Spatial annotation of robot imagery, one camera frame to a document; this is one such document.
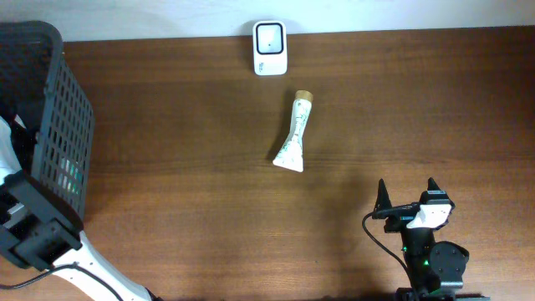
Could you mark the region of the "white bamboo print tube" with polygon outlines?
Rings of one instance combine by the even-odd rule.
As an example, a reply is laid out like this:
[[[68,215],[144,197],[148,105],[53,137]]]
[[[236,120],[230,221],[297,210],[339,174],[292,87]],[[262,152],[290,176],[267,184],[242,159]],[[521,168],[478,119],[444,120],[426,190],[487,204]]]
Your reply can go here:
[[[313,94],[298,90],[295,94],[289,132],[273,164],[290,171],[303,172],[303,135],[312,110]]]

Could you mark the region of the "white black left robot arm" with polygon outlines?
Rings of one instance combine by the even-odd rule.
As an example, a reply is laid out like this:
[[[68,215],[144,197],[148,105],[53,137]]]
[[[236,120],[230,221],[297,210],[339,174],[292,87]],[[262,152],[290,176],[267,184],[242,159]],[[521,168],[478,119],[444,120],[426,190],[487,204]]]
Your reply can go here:
[[[1,255],[54,274],[93,300],[155,300],[89,241],[83,224],[92,130],[89,120],[29,129],[1,115]]]

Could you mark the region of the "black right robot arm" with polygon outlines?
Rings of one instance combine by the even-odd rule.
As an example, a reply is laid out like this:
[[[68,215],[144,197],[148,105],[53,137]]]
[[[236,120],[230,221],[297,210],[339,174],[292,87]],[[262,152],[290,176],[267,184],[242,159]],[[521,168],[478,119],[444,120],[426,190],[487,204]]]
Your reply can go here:
[[[459,294],[464,286],[463,273],[470,253],[448,241],[437,242],[434,233],[448,223],[455,203],[429,178],[427,189],[417,202],[393,206],[383,180],[379,180],[374,209],[364,216],[364,232],[404,269],[408,288],[398,288],[395,300],[402,301],[462,301],[487,300],[481,294]],[[402,240],[400,258],[379,242],[366,227],[368,219],[384,220],[384,232],[399,233]]]

